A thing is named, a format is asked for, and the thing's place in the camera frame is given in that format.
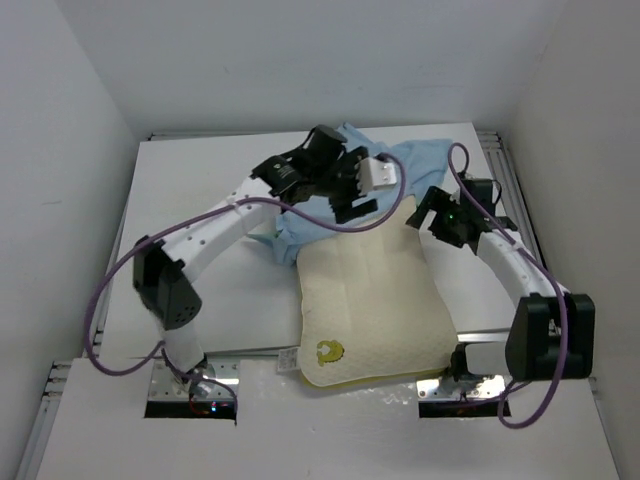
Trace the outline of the blue green pillowcase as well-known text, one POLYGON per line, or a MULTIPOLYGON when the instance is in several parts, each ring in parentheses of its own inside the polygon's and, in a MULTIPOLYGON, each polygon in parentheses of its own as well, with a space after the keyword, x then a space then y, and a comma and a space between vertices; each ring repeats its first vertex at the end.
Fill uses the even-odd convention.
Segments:
POLYGON ((349 123, 337 128, 314 127, 299 146, 269 157, 251 176, 270 187, 270 194, 293 205, 298 216, 283 210, 270 233, 249 237, 269 246, 282 265, 295 263, 301 249, 331 238, 344 229, 357 229, 385 215, 398 198, 420 201, 432 186, 439 186, 447 170, 450 138, 406 140, 389 146, 374 142, 349 123), (391 155, 384 164, 404 174, 405 187, 363 193, 358 187, 359 163, 391 155))

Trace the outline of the cream yellow pillow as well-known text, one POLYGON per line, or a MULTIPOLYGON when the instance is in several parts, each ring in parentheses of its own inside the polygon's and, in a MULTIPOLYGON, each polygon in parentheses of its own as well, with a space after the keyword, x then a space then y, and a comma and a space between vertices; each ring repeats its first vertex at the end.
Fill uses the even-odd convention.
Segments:
POLYGON ((446 370, 458 344, 404 199, 381 226, 304 246, 297 354, 318 388, 446 370))

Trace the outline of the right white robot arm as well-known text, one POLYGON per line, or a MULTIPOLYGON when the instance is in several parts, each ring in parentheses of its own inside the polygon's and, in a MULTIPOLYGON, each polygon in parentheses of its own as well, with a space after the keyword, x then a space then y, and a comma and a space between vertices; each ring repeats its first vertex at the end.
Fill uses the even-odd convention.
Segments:
POLYGON ((516 224, 496 216, 495 187, 488 179, 466 178, 473 195, 450 194, 431 186, 406 224, 424 225, 432 235, 457 248, 468 246, 499 280, 515 306, 507 339, 479 344, 459 343, 451 354, 448 374, 470 380, 482 375, 479 356, 498 361, 491 375, 508 375, 519 382, 546 381, 563 366, 564 379, 584 379, 593 367, 595 304, 587 294, 554 287, 524 255, 516 224))

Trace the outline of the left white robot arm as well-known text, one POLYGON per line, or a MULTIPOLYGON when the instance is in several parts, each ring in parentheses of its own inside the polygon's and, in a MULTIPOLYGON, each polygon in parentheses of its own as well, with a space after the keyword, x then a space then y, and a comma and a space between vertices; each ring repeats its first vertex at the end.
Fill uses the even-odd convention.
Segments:
POLYGON ((359 180, 363 146, 348 148, 345 136, 318 125, 298 147, 263 160, 224 201, 190 224, 159 239, 141 238, 132 284, 155 317, 169 362, 192 374, 206 355, 193 324, 202 307, 194 283, 225 250, 285 207, 312 197, 328 200, 342 225, 375 211, 359 180))

